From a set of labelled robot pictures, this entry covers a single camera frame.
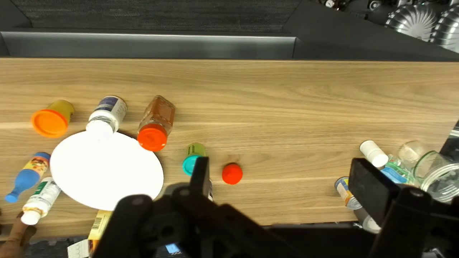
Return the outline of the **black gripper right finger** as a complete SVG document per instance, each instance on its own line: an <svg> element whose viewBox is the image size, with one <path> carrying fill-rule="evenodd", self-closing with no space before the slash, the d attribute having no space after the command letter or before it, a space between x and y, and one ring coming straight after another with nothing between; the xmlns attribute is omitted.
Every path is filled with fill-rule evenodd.
<svg viewBox="0 0 459 258"><path fill-rule="evenodd" d="M379 225L402 224L402 211L393 202L405 186L391 181L365 158L352 160L349 188Z"/></svg>

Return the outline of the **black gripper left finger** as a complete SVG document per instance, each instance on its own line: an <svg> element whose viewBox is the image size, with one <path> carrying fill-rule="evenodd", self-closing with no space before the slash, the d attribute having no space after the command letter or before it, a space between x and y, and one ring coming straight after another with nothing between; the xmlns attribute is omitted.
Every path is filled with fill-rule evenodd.
<svg viewBox="0 0 459 258"><path fill-rule="evenodd" d="M196 162L191 178L191 192L203 196L208 196L211 193L210 159L207 156L201 156Z"/></svg>

